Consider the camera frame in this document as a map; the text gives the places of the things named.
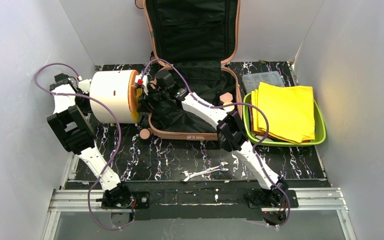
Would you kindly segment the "cream cylindrical drum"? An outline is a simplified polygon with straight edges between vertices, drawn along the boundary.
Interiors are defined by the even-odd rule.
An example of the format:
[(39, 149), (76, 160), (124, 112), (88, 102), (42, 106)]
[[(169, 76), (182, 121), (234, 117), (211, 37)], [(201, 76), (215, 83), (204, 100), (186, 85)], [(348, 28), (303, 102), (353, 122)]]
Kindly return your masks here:
[(121, 124), (135, 124), (139, 121), (139, 97), (136, 89), (139, 78), (137, 70), (116, 70), (96, 72), (91, 80), (89, 96), (106, 105)]

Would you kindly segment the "pink hard-shell suitcase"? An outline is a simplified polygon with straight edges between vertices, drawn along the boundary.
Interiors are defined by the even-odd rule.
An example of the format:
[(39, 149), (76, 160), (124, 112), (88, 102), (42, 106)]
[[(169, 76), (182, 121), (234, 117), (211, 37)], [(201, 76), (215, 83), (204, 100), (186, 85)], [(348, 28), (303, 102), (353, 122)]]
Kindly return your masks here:
[[(238, 48), (238, 0), (144, 0), (153, 57), (181, 87), (219, 106), (220, 95), (242, 100), (236, 74), (228, 68)], [(181, 108), (167, 114), (148, 113), (149, 130), (162, 139), (215, 141), (217, 132)]]

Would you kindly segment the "white printed garment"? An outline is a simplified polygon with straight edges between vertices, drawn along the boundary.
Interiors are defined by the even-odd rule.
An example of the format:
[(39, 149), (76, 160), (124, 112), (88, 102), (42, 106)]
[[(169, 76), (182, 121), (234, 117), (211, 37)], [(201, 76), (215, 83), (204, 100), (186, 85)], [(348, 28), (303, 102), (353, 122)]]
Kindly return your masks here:
[(267, 137), (264, 137), (264, 135), (256, 134), (254, 137), (257, 139), (257, 141), (263, 140), (263, 141), (267, 141), (267, 142), (274, 142), (274, 139), (271, 138), (270, 135), (268, 135)]

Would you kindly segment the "yellow snack packet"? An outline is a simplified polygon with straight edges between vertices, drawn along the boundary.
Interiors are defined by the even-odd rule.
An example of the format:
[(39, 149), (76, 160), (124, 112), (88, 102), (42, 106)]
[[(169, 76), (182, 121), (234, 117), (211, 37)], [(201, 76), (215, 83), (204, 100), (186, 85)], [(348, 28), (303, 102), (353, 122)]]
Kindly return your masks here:
[(293, 144), (313, 141), (315, 137), (314, 94), (311, 86), (278, 87), (261, 82), (251, 92), (251, 104), (258, 107), (265, 118), (251, 109), (251, 130)]

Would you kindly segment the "green plastic tray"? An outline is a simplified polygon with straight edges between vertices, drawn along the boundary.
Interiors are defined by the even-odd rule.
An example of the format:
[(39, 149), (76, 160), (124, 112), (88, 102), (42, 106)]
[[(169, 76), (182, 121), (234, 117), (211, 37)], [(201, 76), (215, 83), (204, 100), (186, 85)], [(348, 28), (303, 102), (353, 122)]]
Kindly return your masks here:
[(318, 145), (324, 142), (326, 139), (326, 127), (323, 119), (323, 115), (319, 109), (317, 102), (314, 100), (313, 92), (311, 90), (305, 91), (302, 94), (293, 93), (288, 90), (285, 94), (281, 94), (280, 96), (276, 96), (274, 98), (274, 104), (279, 107), (280, 104), (287, 104), (290, 107), (299, 107), (300, 110), (303, 110), (304, 107), (313, 106), (313, 118), (314, 118), (314, 139), (309, 142), (301, 142), (300, 144), (295, 144), (287, 141), (268, 141), (265, 139), (260, 142), (258, 138), (256, 138), (256, 134), (252, 131), (251, 126), (251, 114), (250, 107), (245, 105), (242, 108), (242, 117), (245, 125), (245, 130), (248, 138), (251, 142), (255, 144), (260, 144), (262, 146), (271, 146), (271, 147), (308, 147)]

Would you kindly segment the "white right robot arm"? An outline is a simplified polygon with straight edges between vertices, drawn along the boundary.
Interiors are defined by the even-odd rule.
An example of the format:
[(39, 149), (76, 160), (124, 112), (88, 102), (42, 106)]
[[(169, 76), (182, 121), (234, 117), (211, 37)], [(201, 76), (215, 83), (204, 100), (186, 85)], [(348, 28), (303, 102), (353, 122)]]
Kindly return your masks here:
[(216, 130), (221, 148), (240, 160), (262, 189), (281, 193), (287, 191), (284, 179), (256, 152), (256, 145), (248, 139), (245, 125), (236, 110), (226, 111), (223, 106), (210, 104), (193, 92), (188, 84), (180, 87), (168, 71), (159, 71), (155, 75), (156, 83), (145, 82), (145, 77), (146, 74), (141, 73), (136, 84), (144, 90), (146, 100), (156, 96), (157, 99), (181, 104), (184, 111), (199, 117)]

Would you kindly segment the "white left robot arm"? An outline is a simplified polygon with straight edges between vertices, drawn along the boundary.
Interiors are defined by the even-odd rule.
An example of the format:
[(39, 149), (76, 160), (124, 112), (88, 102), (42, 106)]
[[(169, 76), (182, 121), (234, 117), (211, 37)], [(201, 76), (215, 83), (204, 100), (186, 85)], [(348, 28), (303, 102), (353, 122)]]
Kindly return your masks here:
[(88, 122), (87, 110), (82, 110), (72, 94), (80, 90), (64, 73), (54, 76), (49, 90), (54, 95), (54, 111), (47, 117), (47, 123), (67, 152), (77, 155), (99, 179), (104, 191), (116, 189), (120, 177), (109, 167), (107, 161), (96, 146), (96, 133)]

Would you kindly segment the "silver open-end wrench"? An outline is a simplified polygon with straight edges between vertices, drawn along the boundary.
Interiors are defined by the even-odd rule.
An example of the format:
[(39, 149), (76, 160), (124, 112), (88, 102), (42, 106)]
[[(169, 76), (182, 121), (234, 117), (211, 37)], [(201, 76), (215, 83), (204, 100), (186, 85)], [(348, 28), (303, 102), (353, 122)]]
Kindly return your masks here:
[(184, 178), (180, 179), (180, 181), (181, 182), (188, 182), (190, 179), (195, 178), (197, 176), (205, 175), (205, 174), (209, 174), (209, 173), (217, 172), (217, 171), (227, 172), (229, 170), (228, 168), (226, 168), (226, 166), (228, 164), (229, 164), (228, 162), (223, 161), (217, 166), (206, 168), (206, 169), (203, 169), (201, 171), (197, 171), (197, 172), (188, 172), (187, 170), (183, 171), (182, 174), (184, 174)]

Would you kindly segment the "black spring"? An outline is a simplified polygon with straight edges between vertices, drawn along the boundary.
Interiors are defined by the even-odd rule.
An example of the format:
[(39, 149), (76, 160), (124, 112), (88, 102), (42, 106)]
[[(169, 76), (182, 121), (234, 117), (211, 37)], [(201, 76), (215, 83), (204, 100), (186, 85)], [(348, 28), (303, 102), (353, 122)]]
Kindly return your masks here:
[(150, 161), (148, 161), (143, 155), (139, 155), (139, 160), (144, 164), (146, 169), (150, 169), (152, 167), (152, 164)]

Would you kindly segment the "round copper compact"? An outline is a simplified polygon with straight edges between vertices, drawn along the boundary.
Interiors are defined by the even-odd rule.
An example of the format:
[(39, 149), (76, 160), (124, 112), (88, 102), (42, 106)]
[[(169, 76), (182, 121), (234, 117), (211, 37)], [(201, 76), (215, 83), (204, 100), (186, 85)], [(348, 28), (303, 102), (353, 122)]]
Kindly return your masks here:
[(235, 110), (235, 105), (233, 105), (231, 101), (224, 102), (222, 106), (226, 112), (231, 112)]

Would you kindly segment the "clear plastic screw box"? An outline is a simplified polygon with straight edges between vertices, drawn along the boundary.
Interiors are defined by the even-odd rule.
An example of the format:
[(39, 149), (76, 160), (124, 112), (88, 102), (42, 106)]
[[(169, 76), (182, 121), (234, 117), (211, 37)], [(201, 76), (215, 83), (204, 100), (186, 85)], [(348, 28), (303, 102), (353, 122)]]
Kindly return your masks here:
[(258, 89), (260, 83), (276, 87), (285, 86), (284, 78), (277, 71), (244, 74), (242, 76), (242, 83), (247, 94)]

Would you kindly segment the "aluminium frame rail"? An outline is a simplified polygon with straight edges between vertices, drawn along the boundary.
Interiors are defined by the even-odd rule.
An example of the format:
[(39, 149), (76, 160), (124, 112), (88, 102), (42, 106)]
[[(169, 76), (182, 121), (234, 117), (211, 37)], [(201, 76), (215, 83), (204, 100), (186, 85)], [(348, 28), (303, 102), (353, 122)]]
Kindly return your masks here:
[(123, 224), (114, 224), (110, 218), (107, 223), (104, 223), (104, 219), (102, 217), (98, 218), (98, 214), (109, 214), (112, 216), (114, 214), (130, 214), (132, 212), (130, 209), (126, 210), (124, 208), (102, 208), (102, 203), (97, 201), (97, 199), (101, 199), (104, 196), (104, 191), (99, 183), (96, 186), (93, 186), (93, 182), (81, 183), (80, 185), (86, 187), (85, 189), (68, 189), (69, 177), (76, 173), (78, 163), (81, 161), (78, 156), (72, 156), (65, 170), (64, 186), (61, 189), (55, 190), (52, 194), (45, 230), (42, 235), (43, 240), (56, 239), (58, 224), (61, 222), (61, 215), (63, 213), (86, 213), (87, 219), (91, 220), (93, 227), (103, 231), (120, 232)]

